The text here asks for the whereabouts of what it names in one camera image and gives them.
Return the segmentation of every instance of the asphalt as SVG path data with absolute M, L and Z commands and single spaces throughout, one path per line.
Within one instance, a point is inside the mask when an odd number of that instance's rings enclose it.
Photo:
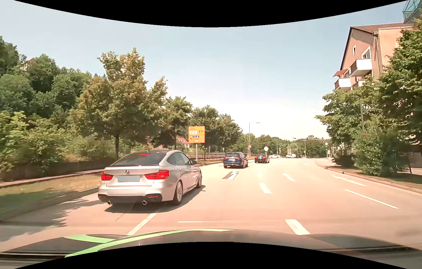
M 201 167 L 180 206 L 110 206 L 96 194 L 0 223 L 0 252 L 55 237 L 187 228 L 348 234 L 422 249 L 422 194 L 323 169 L 314 159 Z M 238 172 L 230 179 L 230 172 Z

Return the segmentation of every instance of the taillight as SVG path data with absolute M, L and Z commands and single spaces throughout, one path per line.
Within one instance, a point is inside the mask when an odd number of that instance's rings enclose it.
M 101 172 L 101 180 L 105 180 L 105 181 L 112 180 L 112 177 L 113 175 L 105 174 L 105 171 Z
M 164 180 L 169 176 L 169 170 L 160 170 L 157 173 L 144 175 L 148 180 Z

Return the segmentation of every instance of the sky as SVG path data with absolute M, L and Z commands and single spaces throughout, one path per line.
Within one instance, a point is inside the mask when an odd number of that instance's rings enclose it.
M 136 47 L 148 86 L 164 76 L 171 96 L 227 113 L 255 135 L 328 138 L 314 117 L 332 92 L 350 26 L 402 22 L 405 2 L 310 21 L 192 28 L 138 24 L 0 0 L 0 35 L 28 58 L 104 74 L 97 57 Z

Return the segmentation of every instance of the car hood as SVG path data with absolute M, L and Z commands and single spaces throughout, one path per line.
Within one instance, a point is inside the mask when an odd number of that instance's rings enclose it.
M 27 262 L 34 264 L 116 248 L 183 242 L 268 244 L 319 250 L 367 260 L 375 260 L 372 257 L 378 254 L 398 254 L 400 255 L 400 259 L 402 254 L 414 255 L 417 253 L 418 255 L 422 255 L 422 250 L 355 235 L 295 235 L 238 229 L 186 229 L 139 235 L 90 234 L 64 236 L 2 252 L 0 253 L 0 261 L 26 259 Z M 388 260 L 380 261 L 378 257 L 376 259 L 379 262 L 392 264 Z M 393 264 L 402 267 L 398 262 L 394 262 Z

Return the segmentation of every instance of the silver bmw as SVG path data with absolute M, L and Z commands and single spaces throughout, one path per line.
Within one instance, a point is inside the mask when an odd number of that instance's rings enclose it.
M 134 152 L 119 159 L 101 174 L 98 198 L 108 204 L 172 201 L 201 188 L 202 174 L 195 160 L 179 150 Z

